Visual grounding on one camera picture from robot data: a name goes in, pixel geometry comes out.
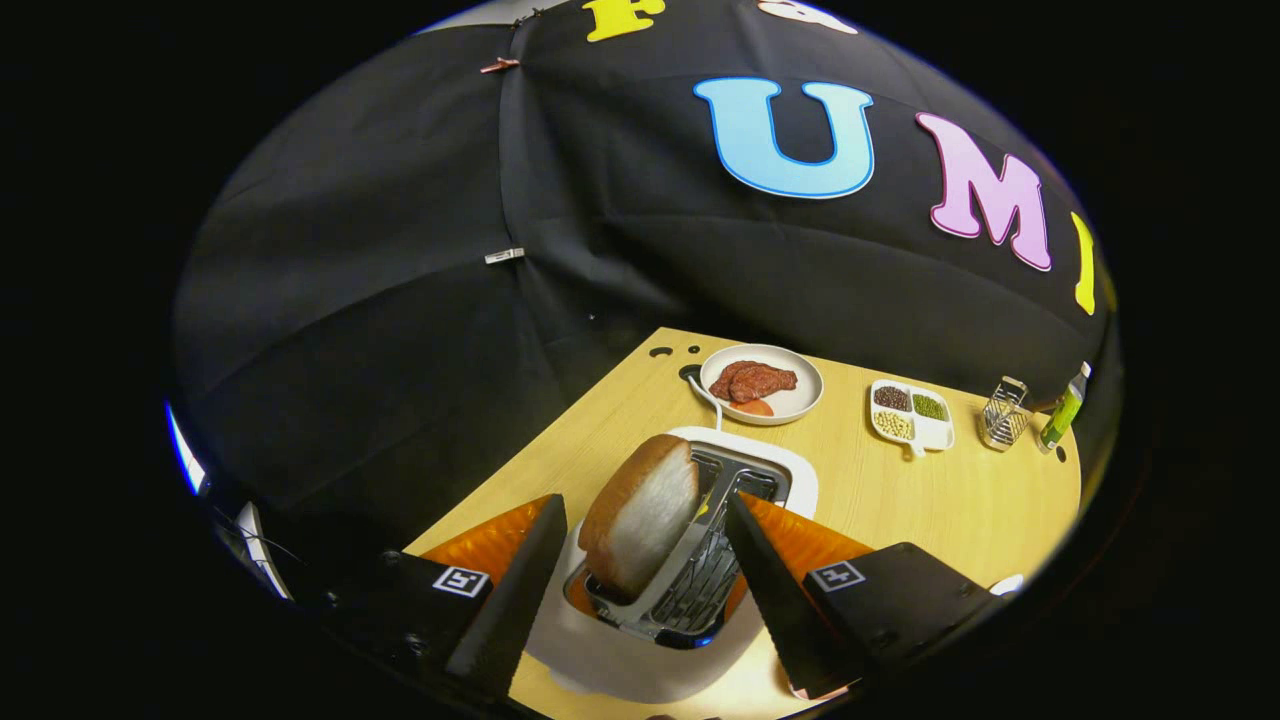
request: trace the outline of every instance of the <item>steak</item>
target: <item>steak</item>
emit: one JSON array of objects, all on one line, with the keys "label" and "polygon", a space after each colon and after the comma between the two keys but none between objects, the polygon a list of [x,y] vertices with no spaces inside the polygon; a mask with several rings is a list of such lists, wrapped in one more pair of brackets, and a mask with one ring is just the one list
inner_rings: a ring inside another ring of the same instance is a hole
[{"label": "steak", "polygon": [[733,402],[750,402],[773,395],[780,389],[795,389],[796,374],[769,365],[756,364],[744,368],[730,382],[728,393]]},{"label": "steak", "polygon": [[707,388],[707,392],[721,400],[733,400],[733,397],[728,393],[728,386],[733,382],[733,377],[740,372],[756,365],[762,365],[762,363],[756,363],[755,360],[739,360],[737,363],[730,363],[723,370],[721,370],[721,377],[712,383],[712,387]]}]

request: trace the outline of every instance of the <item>white plate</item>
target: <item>white plate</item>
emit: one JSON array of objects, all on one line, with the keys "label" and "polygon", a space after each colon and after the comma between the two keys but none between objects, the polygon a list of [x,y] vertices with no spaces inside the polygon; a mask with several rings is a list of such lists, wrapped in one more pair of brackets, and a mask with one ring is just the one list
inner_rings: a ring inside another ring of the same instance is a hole
[{"label": "white plate", "polygon": [[822,373],[818,372],[818,368],[814,368],[813,363],[805,360],[795,352],[773,345],[735,345],[713,354],[705,363],[703,363],[703,369],[698,375],[703,389],[709,391],[712,383],[719,379],[724,368],[727,368],[731,363],[737,363],[739,360],[755,360],[756,363],[764,363],[765,365],[772,365],[780,370],[791,370],[796,374],[795,389],[780,389],[778,392],[763,398],[769,404],[769,407],[773,409],[772,418],[742,413],[741,410],[731,407],[727,400],[712,396],[716,402],[719,402],[721,407],[724,409],[726,415],[740,423],[748,423],[751,425],[782,425],[804,418],[804,415],[813,410],[814,405],[818,405],[818,401],[822,400],[823,383]]},{"label": "white plate", "polygon": [[[896,387],[897,389],[906,393],[908,402],[911,404],[910,411],[897,410],[896,407],[887,407],[876,402],[876,391],[882,387]],[[947,416],[946,420],[934,420],[933,418],[925,418],[915,411],[915,396],[931,397],[942,406],[943,415]],[[923,387],[909,386],[906,383],[896,383],[892,380],[876,380],[872,383],[870,391],[867,393],[867,400],[870,405],[872,411],[872,427],[881,437],[890,442],[900,442],[902,445],[910,446],[911,452],[916,456],[923,456],[925,450],[948,450],[956,443],[955,424],[952,423],[951,407],[947,401],[941,395],[924,389]],[[891,436],[882,430],[879,425],[876,424],[876,413],[892,413],[900,418],[905,418],[915,428],[915,436],[911,439],[900,438],[897,436]]]}]

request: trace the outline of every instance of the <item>letter u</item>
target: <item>letter u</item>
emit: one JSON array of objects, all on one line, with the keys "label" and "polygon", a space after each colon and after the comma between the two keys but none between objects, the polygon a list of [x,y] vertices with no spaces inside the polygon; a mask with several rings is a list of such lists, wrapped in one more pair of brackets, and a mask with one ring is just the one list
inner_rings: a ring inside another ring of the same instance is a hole
[{"label": "letter u", "polygon": [[806,82],[801,91],[823,104],[835,151],[822,163],[801,163],[782,154],[769,99],[782,87],[769,79],[730,77],[694,86],[712,106],[712,127],[721,163],[744,183],[787,197],[829,199],[858,192],[876,165],[865,110],[874,101],[852,87]]}]

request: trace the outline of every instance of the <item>plastic bottle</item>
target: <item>plastic bottle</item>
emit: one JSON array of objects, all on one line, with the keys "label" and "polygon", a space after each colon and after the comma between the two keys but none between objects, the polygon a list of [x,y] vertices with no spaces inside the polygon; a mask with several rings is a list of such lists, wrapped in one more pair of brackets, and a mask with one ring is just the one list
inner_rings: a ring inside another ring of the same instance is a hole
[{"label": "plastic bottle", "polygon": [[1048,424],[1036,436],[1041,452],[1046,455],[1053,452],[1059,441],[1066,434],[1066,429],[1071,427],[1071,420],[1080,411],[1080,405],[1084,405],[1084,384],[1088,382],[1092,372],[1093,369],[1089,368],[1088,363],[1082,363],[1080,372],[1066,386],[1066,392],[1059,398],[1057,407],[1053,409],[1053,415],[1050,416]]}]

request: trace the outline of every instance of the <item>bread slice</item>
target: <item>bread slice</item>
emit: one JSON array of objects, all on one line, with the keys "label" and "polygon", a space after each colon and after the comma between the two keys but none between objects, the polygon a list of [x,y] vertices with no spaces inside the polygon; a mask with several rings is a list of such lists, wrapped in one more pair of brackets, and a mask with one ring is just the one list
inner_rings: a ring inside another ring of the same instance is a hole
[{"label": "bread slice", "polygon": [[586,569],[634,602],[698,510],[698,465],[689,441],[654,436],[622,464],[586,511],[577,546]]}]

